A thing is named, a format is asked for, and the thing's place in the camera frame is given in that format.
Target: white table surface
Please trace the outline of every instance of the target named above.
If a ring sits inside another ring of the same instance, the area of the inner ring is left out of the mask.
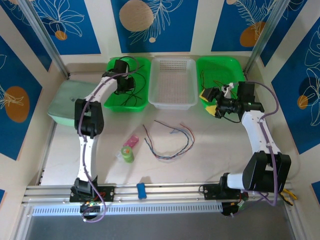
[[[242,172],[252,156],[248,135],[241,123],[216,119],[201,102],[189,110],[159,110],[149,104],[142,112],[112,112],[103,109],[104,130],[100,135],[96,166],[98,183],[195,183],[218,181],[226,172]],[[176,161],[161,162],[144,142],[142,124],[151,134],[159,154],[174,153],[186,144],[181,133],[170,134],[170,126],[184,123],[195,135],[193,148]],[[132,135],[139,136],[133,163],[115,154]],[[50,147],[41,185],[73,185],[80,164],[79,137],[73,127],[58,125]]]

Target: green tape roll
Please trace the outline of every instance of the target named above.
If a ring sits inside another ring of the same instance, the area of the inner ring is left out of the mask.
[[[123,148],[121,148],[121,154],[123,156],[123,159],[127,163],[132,163],[135,160],[132,148],[129,146],[124,146]]]

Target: white plastic basket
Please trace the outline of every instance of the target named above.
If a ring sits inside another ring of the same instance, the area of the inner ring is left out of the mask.
[[[151,62],[148,100],[157,109],[188,110],[198,102],[196,62],[156,57]]]

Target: wire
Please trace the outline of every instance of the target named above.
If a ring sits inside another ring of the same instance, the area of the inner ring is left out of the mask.
[[[94,93],[92,94],[92,96],[87,100],[87,102],[85,103],[84,107],[83,107],[83,110],[82,110],[82,113],[81,113],[81,116],[80,116],[80,120],[79,120],[79,126],[78,126],[78,134],[80,137],[83,138],[83,151],[82,151],[82,165],[83,165],[83,169],[84,169],[84,173],[88,179],[88,182],[90,184],[90,186],[92,187],[92,189],[94,190],[94,192],[98,195],[99,199],[101,200],[102,204],[103,204],[103,214],[100,216],[100,218],[94,220],[88,220],[85,218],[85,211],[83,211],[82,213],[82,218],[85,222],[87,223],[97,223],[99,221],[101,221],[104,217],[105,217],[105,214],[107,212],[107,206],[106,206],[106,203],[104,201],[104,198],[101,196],[101,194],[99,193],[99,191],[97,190],[97,188],[95,187],[94,183],[92,182],[92,179],[89,175],[89,172],[87,170],[87,166],[86,166],[86,162],[85,162],[85,153],[86,153],[86,146],[87,146],[87,136],[83,135],[82,134],[82,131],[81,131],[81,126],[82,126],[82,123],[83,123],[83,120],[84,120],[84,116],[85,116],[85,113],[86,113],[86,110],[91,102],[91,100],[96,96],[96,94],[100,91],[100,89],[107,83],[109,82],[111,79],[114,79],[116,77],[119,77],[119,76],[124,76],[124,75],[130,75],[130,74],[134,74],[138,71],[139,69],[139,62],[137,59],[135,59],[134,57],[132,56],[123,56],[123,57],[120,57],[119,60],[123,59],[123,58],[131,58],[133,59],[135,62],[136,62],[136,65],[137,65],[137,68],[132,71],[132,72],[123,72],[123,73],[117,73],[109,78],[107,77],[104,77],[103,79],[106,79],[105,81],[103,81],[97,88],[96,90],[94,91]]]
[[[205,191],[204,191],[204,190],[202,190],[202,191],[200,190],[201,187],[202,187],[202,189],[204,189],[204,186],[203,186],[203,185],[200,185],[200,186],[199,186],[199,189],[198,189],[198,192],[201,193],[201,194],[205,194]]]
[[[135,89],[134,89],[134,90],[131,92],[131,96],[129,96],[129,97],[121,104],[121,106],[122,106],[122,105],[126,105],[126,104],[128,103],[128,101],[129,101],[132,97],[135,97],[135,104],[134,104],[134,106],[137,104],[137,98],[139,98],[139,99],[142,100],[142,98],[139,97],[139,96],[137,96],[137,94],[140,93],[140,92],[145,88],[145,86],[146,86],[146,84],[147,84],[147,80],[146,80],[145,76],[143,76],[142,74],[140,74],[140,73],[138,73],[138,72],[135,72],[134,74],[140,75],[140,76],[143,78],[143,80],[144,80],[144,84],[143,84],[142,88],[141,88],[139,91],[137,91],[136,93],[134,93],[134,91],[135,91]]]
[[[189,151],[189,150],[193,147],[196,139],[195,139],[195,136],[194,136],[193,132],[192,132],[188,127],[186,127],[186,126],[184,126],[184,125],[182,125],[182,124],[180,123],[180,125],[181,125],[182,127],[186,128],[186,129],[191,133],[192,137],[190,136],[190,134],[189,134],[188,132],[184,131],[183,129],[179,129],[179,128],[176,128],[176,127],[171,127],[171,126],[166,125],[166,124],[164,124],[164,123],[162,123],[162,122],[160,122],[160,121],[157,121],[157,120],[154,120],[154,121],[157,122],[157,123],[159,123],[159,124],[162,124],[162,125],[166,126],[167,128],[171,128],[171,129],[177,130],[177,131],[183,133],[183,134],[187,137],[187,143],[186,143],[186,145],[185,145],[178,153],[176,153],[176,154],[174,154],[174,155],[172,155],[172,156],[161,156],[161,155],[158,155],[158,154],[155,153],[154,146],[153,146],[152,140],[151,140],[151,138],[150,138],[150,136],[149,136],[148,130],[147,130],[147,128],[146,128],[145,125],[142,125],[143,128],[144,128],[144,130],[145,130],[145,132],[146,132],[147,138],[148,138],[148,140],[149,140],[150,143],[147,141],[146,138],[144,138],[144,141],[145,141],[146,144],[149,146],[151,152],[153,153],[153,155],[154,155],[156,158],[158,158],[158,159],[163,159],[163,160],[171,160],[171,159],[173,159],[173,158],[175,158],[175,157],[177,157],[177,156],[180,156],[180,155],[182,155],[182,154],[185,154],[187,151]]]
[[[262,195],[262,197],[261,198],[259,198],[257,201],[254,201],[253,203],[251,203],[249,206],[247,206],[246,208],[244,208],[243,210],[240,210],[240,211],[238,211],[238,212],[236,212],[236,213],[234,213],[233,215],[231,215],[232,217],[234,217],[234,216],[236,216],[236,215],[238,215],[238,214],[240,214],[240,213],[242,213],[244,210],[247,210],[247,209],[249,209],[249,208],[251,208],[251,207],[253,207],[254,205],[256,205],[257,203],[259,203],[259,202],[261,202],[263,199],[267,199],[267,197],[269,196],[269,193],[267,192],[265,195],[263,195],[262,193],[261,193],[261,195]]]
[[[202,90],[203,90],[203,89],[205,89],[205,72],[204,72],[204,70],[202,70],[202,71],[200,72],[200,78],[201,78],[201,76],[202,76],[202,79],[203,79],[203,80],[202,80],[202,83],[201,83],[201,87],[202,87]],[[223,84],[222,82],[218,81],[218,80],[213,80],[213,82],[214,82],[219,88],[221,88],[221,87],[224,86],[224,84]],[[233,98],[236,99],[236,93],[235,93],[234,91],[232,91],[232,90],[230,90],[230,93],[232,94]]]
[[[257,81],[248,81],[248,83],[253,83],[253,84],[258,84],[262,87],[264,87],[265,89],[267,89],[273,96],[274,100],[275,100],[275,104],[276,104],[276,108],[274,111],[269,112],[269,113],[265,113],[260,119],[259,119],[259,125],[260,128],[262,130],[263,136],[265,138],[266,144],[268,146],[270,155],[271,155],[271,161],[272,161],[272,167],[273,167],[273,183],[274,183],[274,199],[273,202],[271,202],[267,197],[265,197],[265,200],[273,207],[275,207],[277,205],[277,200],[278,200],[278,176],[277,176],[277,165],[276,165],[276,157],[274,154],[274,151],[271,147],[270,144],[270,140],[268,138],[267,132],[265,130],[265,127],[263,125],[263,119],[265,119],[267,116],[271,116],[273,114],[275,114],[276,112],[278,112],[279,110],[279,100],[276,96],[276,94],[265,84],[261,83],[261,82],[257,82]]]
[[[241,123],[240,120],[239,120],[239,121],[233,121],[233,120],[231,120],[230,118],[227,118],[226,116],[223,116],[223,118],[226,119],[226,120],[228,120],[228,121],[230,121],[230,122],[232,122],[232,123],[234,123],[234,124],[239,124],[239,123]]]

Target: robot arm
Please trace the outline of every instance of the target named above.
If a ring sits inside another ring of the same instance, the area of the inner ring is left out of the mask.
[[[289,173],[291,159],[288,155],[281,154],[272,139],[261,103],[255,102],[255,85],[251,82],[239,82],[237,99],[227,98],[228,86],[221,90],[217,87],[204,89],[200,97],[207,102],[216,100],[213,111],[208,111],[216,118],[222,118],[226,113],[236,113],[248,134],[252,157],[242,173],[225,173],[220,179],[220,191],[223,188],[239,189],[257,192],[274,192],[274,176],[267,166],[276,168],[278,192],[282,192]],[[272,166],[272,157],[269,147],[275,156],[276,166]]]
[[[85,139],[82,136],[79,136],[80,166],[74,186],[71,188],[71,192],[79,199],[95,197],[96,193],[93,191],[93,188],[88,181],[87,174],[95,187],[97,187],[97,142],[105,124],[101,104],[103,104],[112,93],[116,92],[116,94],[122,94],[134,89],[134,79],[132,77],[128,77],[128,75],[125,75],[125,73],[128,73],[128,71],[129,65],[127,62],[116,60],[114,68],[102,75],[100,83],[93,90],[93,92],[85,99],[77,99],[75,102],[74,127],[77,131],[81,122],[80,119],[83,109],[87,104],[87,109],[81,123],[81,133],[82,135],[86,136],[86,143]]]

